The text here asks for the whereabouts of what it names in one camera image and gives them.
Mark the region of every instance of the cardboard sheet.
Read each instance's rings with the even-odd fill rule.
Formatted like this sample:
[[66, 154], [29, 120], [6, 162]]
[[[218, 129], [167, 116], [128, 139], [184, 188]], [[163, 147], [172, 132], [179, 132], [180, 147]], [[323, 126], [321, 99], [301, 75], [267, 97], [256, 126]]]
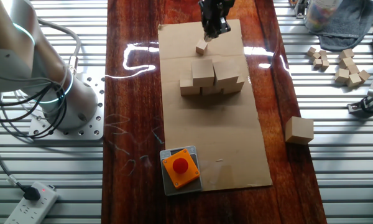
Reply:
[[[160, 70], [166, 149], [196, 146], [203, 190], [271, 185], [264, 140], [244, 56], [241, 25], [230, 20], [231, 32], [208, 44], [206, 55], [195, 52], [203, 38], [200, 22], [159, 28]], [[230, 95], [180, 95], [180, 77], [190, 77], [191, 61], [233, 59], [245, 85]]]

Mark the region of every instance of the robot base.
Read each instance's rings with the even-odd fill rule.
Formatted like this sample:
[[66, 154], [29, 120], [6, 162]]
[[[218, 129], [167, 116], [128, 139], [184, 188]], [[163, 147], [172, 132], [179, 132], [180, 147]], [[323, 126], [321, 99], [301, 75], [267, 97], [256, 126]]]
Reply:
[[[63, 141], [99, 141], [104, 133], [104, 100], [105, 100], [105, 77], [104, 75], [78, 74], [77, 78], [89, 84], [98, 98], [98, 107], [93, 119], [84, 126], [69, 131], [55, 130], [52, 135], [42, 139], [35, 139], [38, 142], [63, 142]], [[36, 111], [36, 115], [43, 116], [43, 113]], [[50, 123], [45, 119], [33, 118], [30, 123], [29, 134], [37, 134], [44, 131]]]

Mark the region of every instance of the wooden block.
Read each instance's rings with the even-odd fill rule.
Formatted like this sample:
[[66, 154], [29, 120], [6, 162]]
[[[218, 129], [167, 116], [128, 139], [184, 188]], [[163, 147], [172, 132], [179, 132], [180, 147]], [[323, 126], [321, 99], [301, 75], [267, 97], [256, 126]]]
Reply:
[[325, 71], [326, 69], [328, 69], [328, 67], [330, 66], [329, 64], [329, 61], [328, 60], [322, 60], [322, 71]]
[[190, 80], [180, 80], [180, 91], [182, 96], [189, 96], [189, 95], [199, 95], [200, 88], [193, 87], [193, 81]]
[[314, 61], [313, 61], [313, 67], [314, 68], [320, 68], [322, 66], [322, 60], [320, 60], [320, 59], [315, 59]]
[[209, 87], [214, 85], [214, 69], [211, 59], [195, 60], [191, 64], [194, 87]]
[[355, 73], [359, 73], [359, 69], [356, 65], [350, 65], [347, 67], [347, 70], [349, 70], [349, 74], [355, 74]]
[[314, 61], [314, 60], [319, 59], [319, 58], [321, 58], [321, 55], [319, 53], [315, 53], [315, 54], [312, 55], [311, 59], [312, 59], [312, 61]]
[[328, 56], [328, 53], [325, 50], [320, 50], [319, 54], [321, 55], [321, 57]]
[[355, 65], [354, 61], [352, 58], [343, 58], [340, 60], [339, 66], [342, 69], [347, 68], [348, 66]]
[[217, 86], [201, 87], [201, 94], [203, 96], [207, 96], [207, 95], [221, 93], [221, 90], [223, 89]]
[[208, 43], [204, 40], [199, 40], [199, 42], [196, 45], [196, 52], [198, 54], [204, 55], [207, 51]]
[[214, 85], [218, 88], [226, 88], [236, 84], [239, 78], [237, 65], [234, 60], [225, 60], [213, 63], [214, 67]]
[[352, 75], [349, 75], [349, 78], [347, 80], [347, 86], [348, 87], [354, 87], [354, 86], [357, 86], [361, 83], [361, 78], [359, 77], [359, 75], [357, 73], [355, 74], [352, 74]]
[[346, 49], [346, 50], [343, 50], [340, 54], [340, 59], [344, 59], [344, 58], [353, 58], [355, 56], [354, 52], [352, 51], [352, 49]]
[[285, 140], [290, 143], [308, 144], [313, 139], [313, 120], [291, 117], [286, 123]]
[[235, 85], [224, 88], [223, 94], [240, 92], [242, 91], [243, 84], [244, 84], [244, 78], [242, 76], [239, 76]]
[[308, 56], [312, 57], [312, 55], [315, 54], [315, 52], [316, 52], [316, 49], [311, 47], [306, 54]]
[[346, 69], [342, 69], [342, 68], [340, 68], [336, 72], [336, 76], [334, 76], [334, 80], [340, 83], [345, 83], [348, 80], [348, 78], [349, 78], [349, 71]]
[[363, 84], [366, 80], [368, 80], [370, 78], [370, 74], [367, 73], [365, 70], [362, 70], [361, 72], [359, 72], [359, 78], [361, 78], [361, 83], [360, 84]]

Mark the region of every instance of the plastic container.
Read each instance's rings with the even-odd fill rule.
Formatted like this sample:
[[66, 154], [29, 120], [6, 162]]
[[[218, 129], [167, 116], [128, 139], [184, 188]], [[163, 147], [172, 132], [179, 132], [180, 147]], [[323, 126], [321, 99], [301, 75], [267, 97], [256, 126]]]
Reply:
[[327, 26], [343, 0], [311, 0], [304, 18], [305, 26], [320, 31]]

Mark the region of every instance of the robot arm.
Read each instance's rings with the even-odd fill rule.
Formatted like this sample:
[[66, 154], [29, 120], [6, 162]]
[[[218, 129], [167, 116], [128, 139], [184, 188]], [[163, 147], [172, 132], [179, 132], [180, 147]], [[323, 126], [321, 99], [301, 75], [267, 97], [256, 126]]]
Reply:
[[[72, 62], [76, 64], [76, 57], [71, 57]], [[33, 96], [47, 80], [60, 83], [68, 109], [59, 129], [78, 128], [94, 116], [98, 99], [89, 85], [76, 78], [74, 67], [45, 38], [29, 0], [0, 0], [0, 92], [22, 90]], [[57, 101], [57, 92], [49, 91], [40, 107], [53, 111]], [[54, 117], [47, 119], [53, 123]]]
[[209, 42], [218, 35], [231, 31], [226, 22], [229, 9], [235, 0], [200, 0], [201, 23], [205, 30], [205, 41]]

